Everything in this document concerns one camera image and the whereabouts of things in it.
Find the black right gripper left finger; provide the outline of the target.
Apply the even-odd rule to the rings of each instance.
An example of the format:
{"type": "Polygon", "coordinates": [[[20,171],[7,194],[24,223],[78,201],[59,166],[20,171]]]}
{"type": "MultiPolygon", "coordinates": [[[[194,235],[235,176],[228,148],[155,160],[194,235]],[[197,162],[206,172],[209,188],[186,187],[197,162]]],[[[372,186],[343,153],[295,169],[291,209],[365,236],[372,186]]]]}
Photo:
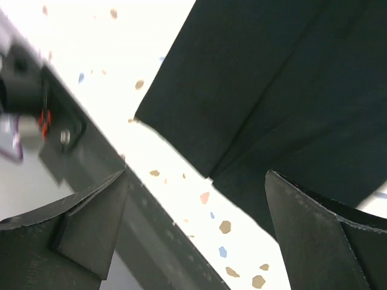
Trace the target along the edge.
{"type": "Polygon", "coordinates": [[[124,171],[1,221],[1,289],[99,289],[128,194],[124,171]]]}

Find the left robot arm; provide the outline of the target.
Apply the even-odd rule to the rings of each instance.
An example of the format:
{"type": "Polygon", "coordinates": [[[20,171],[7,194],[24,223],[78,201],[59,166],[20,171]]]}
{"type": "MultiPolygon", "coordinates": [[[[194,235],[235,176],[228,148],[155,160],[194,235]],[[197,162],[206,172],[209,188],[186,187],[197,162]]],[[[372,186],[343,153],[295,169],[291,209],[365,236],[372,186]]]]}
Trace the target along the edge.
{"type": "Polygon", "coordinates": [[[38,116],[43,108],[42,65],[21,43],[2,55],[1,112],[38,116]]]}

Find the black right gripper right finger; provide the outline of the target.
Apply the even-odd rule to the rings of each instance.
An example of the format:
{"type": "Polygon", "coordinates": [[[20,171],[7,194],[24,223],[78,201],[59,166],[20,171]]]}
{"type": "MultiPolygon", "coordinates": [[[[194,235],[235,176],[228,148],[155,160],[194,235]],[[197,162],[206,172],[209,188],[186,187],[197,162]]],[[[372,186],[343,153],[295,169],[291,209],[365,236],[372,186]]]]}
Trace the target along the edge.
{"type": "Polygon", "coordinates": [[[265,191],[291,289],[386,289],[386,219],[272,170],[265,191]]]}

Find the black t-shirt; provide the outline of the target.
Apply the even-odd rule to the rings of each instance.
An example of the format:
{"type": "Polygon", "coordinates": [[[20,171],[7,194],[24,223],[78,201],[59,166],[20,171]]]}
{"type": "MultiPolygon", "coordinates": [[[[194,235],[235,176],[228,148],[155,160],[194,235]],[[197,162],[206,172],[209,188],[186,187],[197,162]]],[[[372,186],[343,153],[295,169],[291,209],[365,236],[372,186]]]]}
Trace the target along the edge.
{"type": "Polygon", "coordinates": [[[197,1],[135,116],[268,234],[269,170],[355,207],[386,181],[386,2],[197,1]]]}

